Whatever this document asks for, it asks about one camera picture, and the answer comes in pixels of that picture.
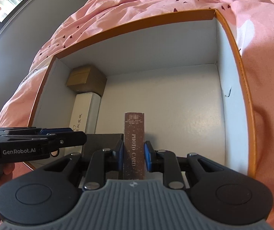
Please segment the black round joint cover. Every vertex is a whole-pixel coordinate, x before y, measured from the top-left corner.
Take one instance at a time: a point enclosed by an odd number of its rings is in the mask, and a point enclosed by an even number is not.
[[[265,185],[232,170],[209,173],[190,189],[189,197],[199,212],[227,225],[266,219],[273,203]]]
[[[66,215],[79,198],[61,172],[36,170],[0,187],[0,218],[19,225],[41,225]]]

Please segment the pink bed sheet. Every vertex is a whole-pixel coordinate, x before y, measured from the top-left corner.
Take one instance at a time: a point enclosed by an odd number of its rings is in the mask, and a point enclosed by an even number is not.
[[[258,141],[256,178],[274,194],[274,0],[89,0],[39,50],[28,76],[0,112],[0,127],[27,125],[53,54],[117,25],[201,8],[219,9],[237,41],[254,105]],[[268,222],[274,227],[274,208]]]

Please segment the small brown cardboard box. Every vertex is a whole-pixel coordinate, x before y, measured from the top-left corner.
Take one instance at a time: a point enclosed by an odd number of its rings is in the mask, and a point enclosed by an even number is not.
[[[67,87],[76,93],[93,92],[103,96],[107,78],[96,67],[87,65],[74,68],[67,81]]]

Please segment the barcode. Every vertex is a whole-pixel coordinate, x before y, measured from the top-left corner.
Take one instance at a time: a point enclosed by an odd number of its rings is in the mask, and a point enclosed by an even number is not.
[[[138,115],[136,114],[130,115],[130,119],[138,119]]]

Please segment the gray gripper body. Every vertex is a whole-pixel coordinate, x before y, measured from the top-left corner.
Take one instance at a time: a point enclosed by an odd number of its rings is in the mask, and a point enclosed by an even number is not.
[[[0,225],[0,230],[86,229],[273,230],[265,220],[246,226],[215,222],[197,211],[184,191],[168,189],[159,180],[107,180],[103,188],[84,192],[77,205],[54,222],[39,226],[8,222]]]

